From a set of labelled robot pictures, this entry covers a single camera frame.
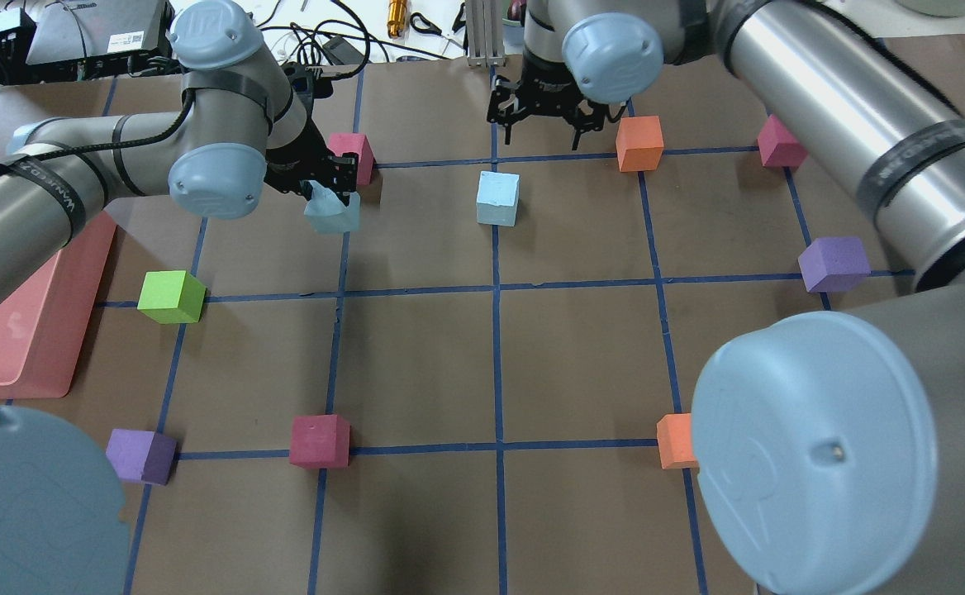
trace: light blue cube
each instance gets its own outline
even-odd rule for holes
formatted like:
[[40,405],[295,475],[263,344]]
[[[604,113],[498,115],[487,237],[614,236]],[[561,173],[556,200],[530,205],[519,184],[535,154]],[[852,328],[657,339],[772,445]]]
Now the light blue cube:
[[310,222],[313,230],[319,234],[340,234],[355,232],[361,226],[361,196],[350,194],[350,205],[344,206],[340,197],[331,189],[310,180],[313,187],[310,200],[306,203],[306,211],[302,214]]
[[479,173],[476,215],[484,226],[514,226],[520,206],[519,174]]

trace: pink bin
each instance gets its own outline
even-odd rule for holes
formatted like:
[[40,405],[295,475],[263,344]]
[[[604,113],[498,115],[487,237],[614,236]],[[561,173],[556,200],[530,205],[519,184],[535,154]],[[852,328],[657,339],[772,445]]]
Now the pink bin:
[[101,213],[0,305],[0,399],[68,394],[116,223]]

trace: orange cube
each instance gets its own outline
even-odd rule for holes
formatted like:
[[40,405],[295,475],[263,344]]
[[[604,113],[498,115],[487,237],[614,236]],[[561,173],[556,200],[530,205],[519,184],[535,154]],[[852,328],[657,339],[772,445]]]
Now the orange cube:
[[663,469],[698,468],[692,452],[692,414],[664,415],[656,425],[659,440],[659,462]]
[[619,121],[615,151],[619,172],[652,172],[663,157],[663,126],[658,116],[623,117]]

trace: screwdriver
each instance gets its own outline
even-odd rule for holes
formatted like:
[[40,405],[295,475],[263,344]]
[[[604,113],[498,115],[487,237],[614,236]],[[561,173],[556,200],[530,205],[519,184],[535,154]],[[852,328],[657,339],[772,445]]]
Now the screwdriver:
[[387,37],[401,37],[406,30],[408,0],[391,0],[387,10]]

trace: white label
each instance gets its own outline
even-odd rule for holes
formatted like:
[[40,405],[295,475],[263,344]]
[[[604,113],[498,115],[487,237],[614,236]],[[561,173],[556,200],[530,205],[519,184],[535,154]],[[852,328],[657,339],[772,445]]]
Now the white label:
[[128,52],[128,50],[139,50],[144,44],[145,31],[134,31],[134,33],[116,33],[108,38],[108,53]]

